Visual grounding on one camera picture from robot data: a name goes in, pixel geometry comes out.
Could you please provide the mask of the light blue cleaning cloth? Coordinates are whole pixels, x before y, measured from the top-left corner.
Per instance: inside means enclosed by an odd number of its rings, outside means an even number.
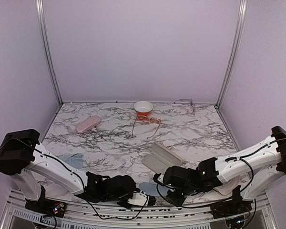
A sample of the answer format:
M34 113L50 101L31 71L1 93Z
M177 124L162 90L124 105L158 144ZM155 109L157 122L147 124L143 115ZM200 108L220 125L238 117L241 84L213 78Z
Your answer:
M160 197L157 189L159 190L160 194L162 196L166 196L169 188L163 187L163 186L158 186L156 183L148 183L148 182L142 182L139 184L139 189L145 192L149 196L154 196L154 197Z

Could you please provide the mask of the pink hard glasses case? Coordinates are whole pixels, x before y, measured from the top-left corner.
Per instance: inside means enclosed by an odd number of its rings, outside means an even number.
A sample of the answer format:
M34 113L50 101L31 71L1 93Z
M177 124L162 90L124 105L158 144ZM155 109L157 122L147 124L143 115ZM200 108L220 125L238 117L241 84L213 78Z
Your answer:
M150 153L142 160L144 166L157 174L164 174L167 168L180 166L182 163L181 157L158 142L152 144Z

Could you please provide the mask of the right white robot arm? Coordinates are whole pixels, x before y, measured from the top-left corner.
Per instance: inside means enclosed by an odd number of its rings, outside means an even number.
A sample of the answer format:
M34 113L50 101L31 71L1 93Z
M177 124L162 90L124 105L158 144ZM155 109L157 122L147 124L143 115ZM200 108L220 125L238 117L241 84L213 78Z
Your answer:
M223 187L248 172L252 176L244 187L236 183L226 198L208 205L215 219L251 210L255 198L268 185L286 175L286 131L282 127L273 127L270 136L252 147L229 156L204 160L195 169L167 168L161 181L161 185L169 188L164 200L182 207L188 196Z

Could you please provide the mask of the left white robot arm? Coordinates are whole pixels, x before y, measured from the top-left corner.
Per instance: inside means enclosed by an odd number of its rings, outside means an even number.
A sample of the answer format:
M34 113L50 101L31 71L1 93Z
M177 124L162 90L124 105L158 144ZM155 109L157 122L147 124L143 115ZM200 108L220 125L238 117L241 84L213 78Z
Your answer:
M33 210L47 212L51 202L33 173L59 184L90 203L116 202L124 208L154 206L156 198L141 191L128 175L114 177L83 172L63 162L39 142L34 129L7 133L0 145L0 172L11 176Z

